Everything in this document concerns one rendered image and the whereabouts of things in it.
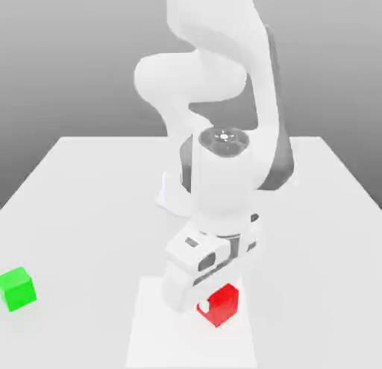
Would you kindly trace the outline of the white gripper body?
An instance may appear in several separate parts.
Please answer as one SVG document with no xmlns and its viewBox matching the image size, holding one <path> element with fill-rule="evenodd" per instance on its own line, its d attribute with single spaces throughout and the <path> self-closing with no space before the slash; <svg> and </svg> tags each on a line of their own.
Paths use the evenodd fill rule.
<svg viewBox="0 0 382 369">
<path fill-rule="evenodd" d="M 168 261 L 162 293 L 166 304 L 184 312 L 234 283 L 257 258 L 260 225 L 227 238 L 208 235 L 186 224 L 166 246 Z"/>
</svg>

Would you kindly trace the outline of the small red cube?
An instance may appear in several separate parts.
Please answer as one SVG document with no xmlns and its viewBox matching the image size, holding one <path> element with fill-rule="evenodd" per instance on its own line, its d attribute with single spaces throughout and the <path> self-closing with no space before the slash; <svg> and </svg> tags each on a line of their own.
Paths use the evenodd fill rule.
<svg viewBox="0 0 382 369">
<path fill-rule="evenodd" d="M 205 317 L 214 327 L 220 327 L 233 317 L 238 310 L 239 290 L 235 286 L 227 283 L 219 290 L 212 293 L 207 300 L 210 302 L 210 311 L 202 312 L 199 303 L 197 311 Z"/>
</svg>

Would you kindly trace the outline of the small green cube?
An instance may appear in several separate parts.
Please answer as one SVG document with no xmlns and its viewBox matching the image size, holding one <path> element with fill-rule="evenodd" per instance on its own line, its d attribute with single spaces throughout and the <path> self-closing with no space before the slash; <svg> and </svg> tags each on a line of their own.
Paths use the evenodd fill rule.
<svg viewBox="0 0 382 369">
<path fill-rule="evenodd" d="M 33 280 L 23 267 L 0 275 L 0 298 L 9 312 L 37 300 Z"/>
</svg>

